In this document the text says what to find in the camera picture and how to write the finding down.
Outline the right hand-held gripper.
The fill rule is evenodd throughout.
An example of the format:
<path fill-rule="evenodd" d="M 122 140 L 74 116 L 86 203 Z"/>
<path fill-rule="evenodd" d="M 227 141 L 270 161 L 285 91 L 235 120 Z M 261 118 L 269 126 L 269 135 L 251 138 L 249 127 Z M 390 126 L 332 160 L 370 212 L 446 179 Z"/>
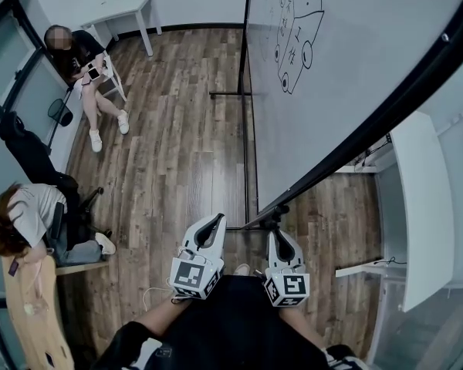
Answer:
<path fill-rule="evenodd" d="M 268 265 L 263 287 L 273 307 L 297 307 L 309 297 L 309 273 L 302 249 L 283 230 L 268 234 Z"/>

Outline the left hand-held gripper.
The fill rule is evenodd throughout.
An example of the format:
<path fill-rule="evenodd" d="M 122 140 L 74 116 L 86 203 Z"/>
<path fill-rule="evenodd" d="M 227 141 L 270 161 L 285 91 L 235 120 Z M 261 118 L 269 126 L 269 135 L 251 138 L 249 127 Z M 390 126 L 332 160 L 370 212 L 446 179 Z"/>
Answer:
<path fill-rule="evenodd" d="M 205 300 L 225 272 L 227 220 L 217 213 L 192 224 L 172 260 L 169 285 L 180 296 Z"/>

